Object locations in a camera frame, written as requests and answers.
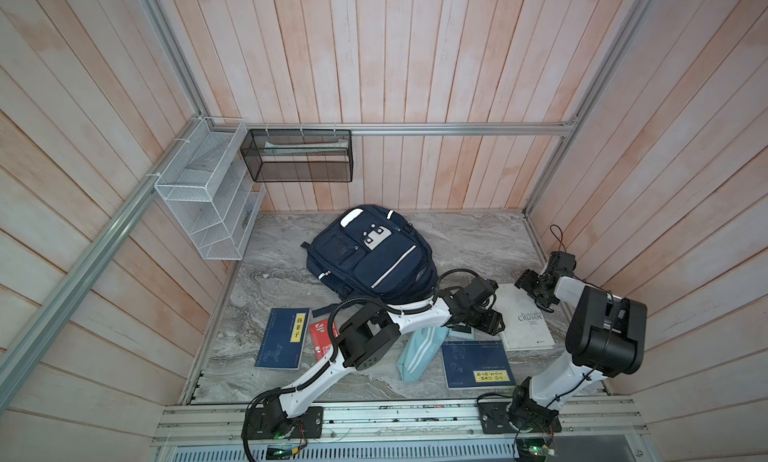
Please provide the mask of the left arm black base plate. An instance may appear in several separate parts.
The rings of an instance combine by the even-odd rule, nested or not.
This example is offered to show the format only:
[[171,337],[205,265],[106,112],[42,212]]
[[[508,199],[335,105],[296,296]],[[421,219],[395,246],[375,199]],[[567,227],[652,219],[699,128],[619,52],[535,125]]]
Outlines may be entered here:
[[311,406],[301,416],[288,418],[282,410],[270,406],[246,412],[241,438],[251,440],[318,439],[321,436],[324,408]]

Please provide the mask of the light green calculator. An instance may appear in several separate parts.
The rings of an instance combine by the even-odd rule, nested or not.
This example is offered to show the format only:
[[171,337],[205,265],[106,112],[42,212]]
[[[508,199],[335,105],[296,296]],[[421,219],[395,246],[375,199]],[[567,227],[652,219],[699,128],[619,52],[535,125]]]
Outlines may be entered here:
[[448,336],[459,340],[473,341],[474,330],[466,325],[458,325],[449,328]]

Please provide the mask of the blue book yellow front label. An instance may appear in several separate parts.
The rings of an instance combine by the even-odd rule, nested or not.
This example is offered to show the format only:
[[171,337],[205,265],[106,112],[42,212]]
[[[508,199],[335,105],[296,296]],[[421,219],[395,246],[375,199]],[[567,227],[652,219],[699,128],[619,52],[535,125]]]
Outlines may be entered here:
[[446,341],[442,356],[449,389],[516,385],[501,341]]

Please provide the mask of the navy blue student backpack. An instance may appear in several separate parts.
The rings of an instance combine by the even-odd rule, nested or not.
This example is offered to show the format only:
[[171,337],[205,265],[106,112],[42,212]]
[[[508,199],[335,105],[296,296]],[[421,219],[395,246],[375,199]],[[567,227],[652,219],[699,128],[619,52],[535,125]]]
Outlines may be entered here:
[[402,215],[377,205],[346,211],[301,247],[308,271],[343,301],[404,305],[427,299],[437,284],[429,243]]

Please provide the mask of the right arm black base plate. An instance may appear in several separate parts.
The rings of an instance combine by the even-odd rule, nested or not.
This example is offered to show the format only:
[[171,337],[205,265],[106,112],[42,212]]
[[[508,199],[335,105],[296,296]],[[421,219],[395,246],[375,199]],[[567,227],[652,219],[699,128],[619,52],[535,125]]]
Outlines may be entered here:
[[476,403],[482,432],[486,435],[557,434],[562,431],[555,411],[531,410],[527,406],[510,410],[512,402],[482,399]]

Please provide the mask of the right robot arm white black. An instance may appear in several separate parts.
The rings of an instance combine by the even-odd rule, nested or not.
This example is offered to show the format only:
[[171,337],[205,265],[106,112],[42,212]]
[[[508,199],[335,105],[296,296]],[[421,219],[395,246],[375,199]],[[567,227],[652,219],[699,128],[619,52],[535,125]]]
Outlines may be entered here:
[[551,428],[570,398],[593,383],[633,374],[643,362],[647,306],[577,278],[576,265],[574,255],[555,251],[541,273],[527,270],[515,282],[541,309],[560,302],[574,309],[564,352],[515,388],[507,406],[515,430]]

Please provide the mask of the blue book yellow spine label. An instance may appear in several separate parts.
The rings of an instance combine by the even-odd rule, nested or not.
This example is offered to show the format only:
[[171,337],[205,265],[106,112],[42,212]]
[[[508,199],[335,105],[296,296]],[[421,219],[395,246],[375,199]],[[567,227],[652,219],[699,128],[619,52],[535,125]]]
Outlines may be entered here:
[[277,370],[298,369],[309,314],[308,308],[272,308],[255,366]]

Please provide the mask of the white book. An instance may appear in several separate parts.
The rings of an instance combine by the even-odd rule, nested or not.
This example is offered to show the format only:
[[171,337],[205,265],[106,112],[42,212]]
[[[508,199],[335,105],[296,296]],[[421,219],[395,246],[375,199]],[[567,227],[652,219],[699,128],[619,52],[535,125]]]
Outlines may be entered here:
[[501,284],[496,296],[494,309],[502,315],[505,325],[499,336],[506,352],[555,347],[543,313],[526,292],[513,284]]

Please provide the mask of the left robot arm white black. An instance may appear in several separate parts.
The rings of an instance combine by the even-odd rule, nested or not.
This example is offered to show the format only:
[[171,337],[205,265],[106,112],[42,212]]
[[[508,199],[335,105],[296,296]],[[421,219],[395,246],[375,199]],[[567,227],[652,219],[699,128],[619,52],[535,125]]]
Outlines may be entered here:
[[378,298],[354,297],[329,316],[335,322],[343,309],[358,310],[337,332],[329,333],[331,348],[291,384],[255,396],[245,410],[241,439],[281,439],[298,434],[301,417],[310,405],[352,371],[377,364],[398,339],[423,329],[439,331],[465,324],[488,335],[504,330],[502,315],[493,308],[498,284],[477,274],[463,287],[434,289],[430,297],[412,306],[395,307]]

